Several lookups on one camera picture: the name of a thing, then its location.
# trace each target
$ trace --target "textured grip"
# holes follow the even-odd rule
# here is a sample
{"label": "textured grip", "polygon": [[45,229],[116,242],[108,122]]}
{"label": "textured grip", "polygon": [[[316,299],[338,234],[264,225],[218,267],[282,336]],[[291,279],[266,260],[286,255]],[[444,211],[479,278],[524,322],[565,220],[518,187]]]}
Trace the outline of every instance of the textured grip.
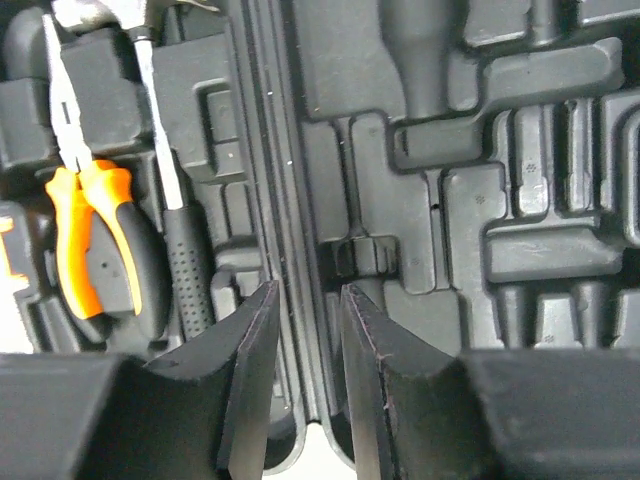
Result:
{"label": "textured grip", "polygon": [[215,321],[209,293],[213,260],[199,210],[193,206],[166,210],[164,221],[173,286],[188,340]]}

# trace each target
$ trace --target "toolbox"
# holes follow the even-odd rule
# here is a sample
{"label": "toolbox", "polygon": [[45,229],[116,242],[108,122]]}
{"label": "toolbox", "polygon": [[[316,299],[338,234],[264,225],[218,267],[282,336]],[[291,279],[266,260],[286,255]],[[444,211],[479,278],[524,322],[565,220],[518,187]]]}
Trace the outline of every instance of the toolbox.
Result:
{"label": "toolbox", "polygon": [[[269,473],[311,422],[353,464],[345,285],[449,356],[640,347],[640,0],[189,3],[163,12],[159,116],[216,322],[280,283]],[[176,296],[144,332],[97,215],[86,259],[105,315],[79,320],[61,293],[50,10],[0,5],[0,267],[35,351],[151,361],[185,342]],[[134,46],[114,24],[60,34],[87,145],[131,172],[162,238]]]}

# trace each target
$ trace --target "black rubber grip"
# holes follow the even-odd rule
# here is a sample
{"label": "black rubber grip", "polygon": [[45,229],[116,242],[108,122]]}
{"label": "black rubber grip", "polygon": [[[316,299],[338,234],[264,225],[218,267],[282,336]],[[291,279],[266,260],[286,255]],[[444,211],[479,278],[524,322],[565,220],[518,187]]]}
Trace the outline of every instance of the black rubber grip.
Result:
{"label": "black rubber grip", "polygon": [[213,257],[204,231],[204,219],[195,206],[164,212],[169,265],[184,335],[193,338],[215,322],[209,285]]}
{"label": "black rubber grip", "polygon": [[165,330],[171,307],[171,277],[162,238],[133,203],[119,205],[116,219],[131,250],[140,287],[142,308],[136,319],[142,333],[157,340]]}

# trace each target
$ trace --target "pliers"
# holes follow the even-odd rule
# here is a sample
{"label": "pliers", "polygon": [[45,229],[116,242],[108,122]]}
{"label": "pliers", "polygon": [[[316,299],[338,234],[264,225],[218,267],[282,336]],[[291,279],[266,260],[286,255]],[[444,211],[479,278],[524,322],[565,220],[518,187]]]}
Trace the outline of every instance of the pliers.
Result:
{"label": "pliers", "polygon": [[56,211],[60,288],[77,318],[91,319],[103,313],[86,261],[95,211],[111,231],[122,256],[139,326],[147,337],[156,339],[164,331],[171,302],[166,253],[157,231],[133,202],[131,173],[110,160],[94,160],[84,139],[80,108],[51,15],[43,16],[43,25],[51,126],[64,163],[45,186]]}

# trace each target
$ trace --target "metal shaft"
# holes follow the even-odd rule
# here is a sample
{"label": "metal shaft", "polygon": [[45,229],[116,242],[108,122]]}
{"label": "metal shaft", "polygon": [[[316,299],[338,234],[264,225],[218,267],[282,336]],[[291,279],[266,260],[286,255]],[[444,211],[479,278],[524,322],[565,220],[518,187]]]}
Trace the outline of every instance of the metal shaft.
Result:
{"label": "metal shaft", "polygon": [[169,145],[167,132],[160,119],[160,108],[156,94],[156,85],[153,78],[153,43],[151,39],[140,39],[134,42],[138,65],[140,66],[140,77],[147,92],[149,107],[151,109],[151,119],[153,122],[153,137],[160,169],[160,178],[164,191],[165,203],[168,210],[178,210],[184,207],[184,198],[180,189],[178,170],[174,163],[173,152]]}

